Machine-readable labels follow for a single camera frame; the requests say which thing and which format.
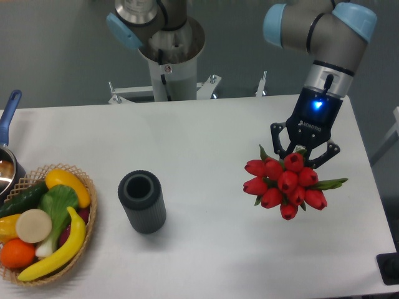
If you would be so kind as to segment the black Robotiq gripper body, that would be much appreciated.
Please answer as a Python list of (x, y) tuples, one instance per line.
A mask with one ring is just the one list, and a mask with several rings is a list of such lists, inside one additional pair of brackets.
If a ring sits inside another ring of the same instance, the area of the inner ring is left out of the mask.
[(307, 151), (330, 140), (331, 129), (343, 100), (303, 88), (292, 115), (286, 121), (289, 135), (288, 153), (297, 145)]

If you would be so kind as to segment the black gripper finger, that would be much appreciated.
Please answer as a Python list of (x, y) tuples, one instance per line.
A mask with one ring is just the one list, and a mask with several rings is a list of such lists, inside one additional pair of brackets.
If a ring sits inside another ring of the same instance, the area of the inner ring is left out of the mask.
[(327, 145), (326, 152), (324, 152), (317, 158), (308, 159), (306, 162), (306, 166), (312, 169), (317, 169), (340, 153), (340, 146), (337, 143), (335, 143), (333, 140), (328, 140), (326, 142), (326, 145)]
[(286, 123), (285, 122), (272, 123), (270, 125), (270, 128), (271, 128), (272, 144), (275, 154), (277, 154), (280, 158), (285, 158), (288, 154), (293, 153), (296, 144), (292, 140), (290, 140), (288, 147), (284, 149), (280, 139), (281, 132), (283, 131), (283, 129), (286, 129)]

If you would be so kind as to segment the second grey robot arm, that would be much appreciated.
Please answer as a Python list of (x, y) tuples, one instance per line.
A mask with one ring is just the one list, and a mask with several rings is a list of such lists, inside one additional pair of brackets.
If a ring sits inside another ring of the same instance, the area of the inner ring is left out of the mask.
[(187, 20), (186, 1), (115, 1), (108, 29), (128, 49), (138, 49), (159, 31), (175, 31)]

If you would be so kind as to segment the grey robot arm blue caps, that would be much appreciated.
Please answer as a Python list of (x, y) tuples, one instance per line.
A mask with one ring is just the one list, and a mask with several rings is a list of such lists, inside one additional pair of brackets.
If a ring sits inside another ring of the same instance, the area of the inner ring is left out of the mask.
[(318, 168), (340, 152), (331, 130), (376, 23), (373, 11), (350, 1), (299, 1), (267, 11), (262, 26), (267, 42), (314, 57), (292, 115), (271, 125), (280, 159), (300, 146), (305, 165)]

